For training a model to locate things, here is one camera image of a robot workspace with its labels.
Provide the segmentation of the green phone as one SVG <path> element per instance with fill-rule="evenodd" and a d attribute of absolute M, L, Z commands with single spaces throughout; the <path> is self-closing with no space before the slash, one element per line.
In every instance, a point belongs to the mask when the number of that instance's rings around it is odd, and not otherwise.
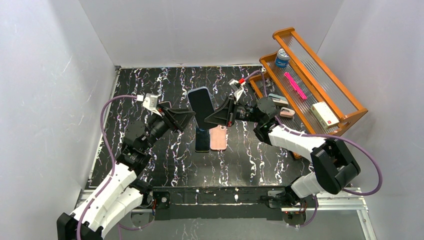
<path fill-rule="evenodd" d="M 195 151 L 197 153 L 207 153 L 210 151 L 210 130 L 195 129 Z"/>

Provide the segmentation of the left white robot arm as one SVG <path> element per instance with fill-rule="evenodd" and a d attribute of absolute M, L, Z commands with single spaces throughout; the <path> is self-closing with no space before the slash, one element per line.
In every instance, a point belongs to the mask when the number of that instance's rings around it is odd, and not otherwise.
<path fill-rule="evenodd" d="M 195 112 L 159 104 L 147 122 L 133 121 L 125 129 L 115 165 L 92 194 L 70 214 L 56 221 L 59 240 L 102 240 L 152 190 L 139 178 L 151 159 L 150 149 L 165 133 L 183 132 Z"/>

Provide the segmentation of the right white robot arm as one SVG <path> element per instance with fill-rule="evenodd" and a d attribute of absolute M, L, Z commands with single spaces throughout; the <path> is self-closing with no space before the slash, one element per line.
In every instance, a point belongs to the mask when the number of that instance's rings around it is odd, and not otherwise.
<path fill-rule="evenodd" d="M 249 106 L 229 96 L 212 114 L 205 117 L 208 124 L 230 127 L 236 120 L 256 123 L 254 133 L 263 143 L 281 147 L 309 160 L 313 172 L 298 177 L 275 200 L 295 205 L 301 199 L 322 192 L 338 194 L 361 172 L 346 144 L 336 136 L 308 136 L 279 124 L 279 111 L 270 97 L 260 98 Z"/>

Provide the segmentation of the pink phone case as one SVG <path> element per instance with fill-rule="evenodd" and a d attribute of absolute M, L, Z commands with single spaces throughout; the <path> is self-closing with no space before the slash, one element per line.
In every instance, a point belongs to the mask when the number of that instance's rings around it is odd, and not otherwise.
<path fill-rule="evenodd" d="M 227 149 L 227 127 L 218 125 L 209 130 L 210 149 L 213 151 L 224 151 Z"/>

